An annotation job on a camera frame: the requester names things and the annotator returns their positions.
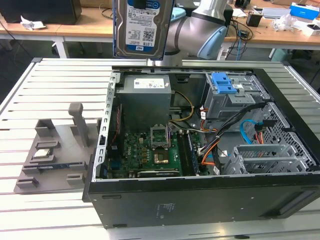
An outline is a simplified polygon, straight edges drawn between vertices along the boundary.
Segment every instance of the motherboard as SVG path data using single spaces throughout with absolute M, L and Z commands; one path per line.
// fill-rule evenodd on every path
M 197 132 L 170 132 L 154 127 L 149 132 L 126 132 L 123 154 L 104 165 L 107 178 L 195 176 L 198 173 Z

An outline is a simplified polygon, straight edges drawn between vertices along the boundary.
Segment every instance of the wooden desk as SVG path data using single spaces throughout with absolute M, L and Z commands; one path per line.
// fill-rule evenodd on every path
M 57 30 L 61 26 L 61 24 L 46 24 L 46 28 L 30 31 L 28 29 L 25 29 L 20 23 L 7 23 L 2 16 L 0 16 L 0 21 L 12 35 L 21 34 L 21 35 L 56 36 Z M 0 24 L 0 34 L 8 34 L 7 31 L 1 26 L 1 24 Z
M 81 16 L 75 25 L 61 25 L 57 36 L 77 37 L 113 37 L 113 21 L 107 19 L 99 11 L 99 8 L 82 8 Z
M 262 0 L 251 0 L 251 4 L 245 12 L 250 11 L 253 6 L 259 8 L 289 8 L 289 6 L 275 5 Z M 246 18 L 237 18 L 236 20 L 246 24 Z M 19 23 L 7 24 L 3 18 L 1 18 L 1 22 L 18 40 L 56 42 L 61 58 L 68 57 L 66 42 L 110 43 L 113 37 L 112 20 L 103 17 L 98 8 L 82 8 L 82 14 L 75 25 L 48 24 L 47 28 L 41 30 L 29 31 Z M 259 27 L 250 27 L 254 36 L 246 46 L 249 48 L 320 50 L 320 36 L 305 36 L 296 29 L 293 32 L 276 32 L 270 26 L 271 22 L 272 20 L 262 18 Z M 12 39 L 12 37 L 0 27 L 0 39 Z M 223 53 L 230 48 L 235 40 L 236 31 L 231 27 L 222 44 L 219 56 L 223 56 Z
M 249 12 L 254 6 L 258 8 L 289 8 L 285 5 L 272 4 L 269 1 L 251 0 L 250 6 L 245 10 Z M 236 18 L 239 23 L 246 25 L 247 18 Z M 262 18 L 258 27 L 249 27 L 253 32 L 253 38 L 250 43 L 255 44 L 281 44 L 281 45 L 306 45 L 320 46 L 320 37 L 318 36 L 306 36 L 302 31 L 294 29 L 292 31 L 275 31 L 270 23 L 272 20 Z M 233 27 L 230 28 L 228 36 L 225 38 L 225 42 L 234 42 L 236 40 L 236 31 Z

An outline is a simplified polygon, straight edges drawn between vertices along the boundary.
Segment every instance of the blue drive bay latch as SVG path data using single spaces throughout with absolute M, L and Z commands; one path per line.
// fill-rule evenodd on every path
M 236 94 L 237 90 L 232 86 L 231 79 L 224 72 L 211 74 L 212 82 L 217 88 L 218 94 Z

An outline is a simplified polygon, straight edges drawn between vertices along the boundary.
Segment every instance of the gray robot arm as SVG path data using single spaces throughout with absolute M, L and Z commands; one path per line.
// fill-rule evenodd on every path
M 201 0 L 191 17 L 183 16 L 183 9 L 175 8 L 170 23 L 166 55 L 183 51 L 203 59 L 212 59 L 220 49 L 227 27 L 224 11 L 227 0 Z

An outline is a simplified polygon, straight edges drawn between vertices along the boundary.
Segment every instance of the hard drive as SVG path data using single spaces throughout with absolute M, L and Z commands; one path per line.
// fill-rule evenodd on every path
M 115 57 L 162 60 L 174 0 L 113 0 Z

